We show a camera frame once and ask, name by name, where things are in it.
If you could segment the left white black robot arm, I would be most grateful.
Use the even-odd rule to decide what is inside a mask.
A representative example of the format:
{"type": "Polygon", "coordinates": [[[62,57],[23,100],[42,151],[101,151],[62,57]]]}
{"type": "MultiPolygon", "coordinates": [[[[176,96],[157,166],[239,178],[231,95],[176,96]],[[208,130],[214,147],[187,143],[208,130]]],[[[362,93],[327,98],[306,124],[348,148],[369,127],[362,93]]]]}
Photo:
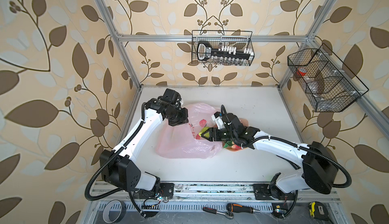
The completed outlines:
{"type": "Polygon", "coordinates": [[[148,199],[162,195],[160,178],[142,172],[137,166],[138,156],[161,123],[167,120],[170,126],[188,123],[188,110],[182,107],[181,95],[172,89],[166,89],[162,96],[152,98],[141,106],[141,117],[123,140],[111,151],[100,155],[100,167],[86,185],[84,196],[88,201],[104,199],[120,191],[129,194],[131,202],[135,200],[133,192],[141,190],[148,199]],[[98,176],[115,186],[114,190],[97,196],[91,195],[91,189],[98,176]]]}

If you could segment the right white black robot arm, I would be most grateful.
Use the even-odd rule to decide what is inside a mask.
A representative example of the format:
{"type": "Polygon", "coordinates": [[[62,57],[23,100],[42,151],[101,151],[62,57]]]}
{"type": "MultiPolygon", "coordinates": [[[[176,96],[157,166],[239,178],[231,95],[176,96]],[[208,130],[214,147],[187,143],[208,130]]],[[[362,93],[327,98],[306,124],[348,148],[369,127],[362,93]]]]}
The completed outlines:
{"type": "Polygon", "coordinates": [[[294,195],[288,209],[277,207],[273,211],[272,215],[277,219],[285,219],[290,215],[297,203],[299,190],[311,189],[328,195],[333,188],[344,189],[352,184],[349,172],[318,142],[298,144],[272,136],[258,128],[244,126],[232,113],[216,112],[212,120],[216,127],[203,128],[199,133],[201,139],[221,141],[238,149],[265,151],[293,167],[290,173],[276,173],[262,192],[276,200],[283,200],[288,194],[294,195]]]}

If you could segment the pink plastic bag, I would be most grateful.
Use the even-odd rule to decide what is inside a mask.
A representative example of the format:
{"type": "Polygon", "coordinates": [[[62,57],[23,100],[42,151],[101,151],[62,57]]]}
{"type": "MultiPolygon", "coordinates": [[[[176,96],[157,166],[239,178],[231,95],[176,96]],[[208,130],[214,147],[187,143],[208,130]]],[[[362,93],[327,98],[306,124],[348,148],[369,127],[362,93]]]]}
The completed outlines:
{"type": "Polygon", "coordinates": [[[179,126],[166,124],[157,144],[156,153],[168,159],[207,159],[222,150],[222,142],[208,141],[199,135],[214,127],[212,116],[217,112],[205,103],[186,106],[188,123],[179,126]]]}

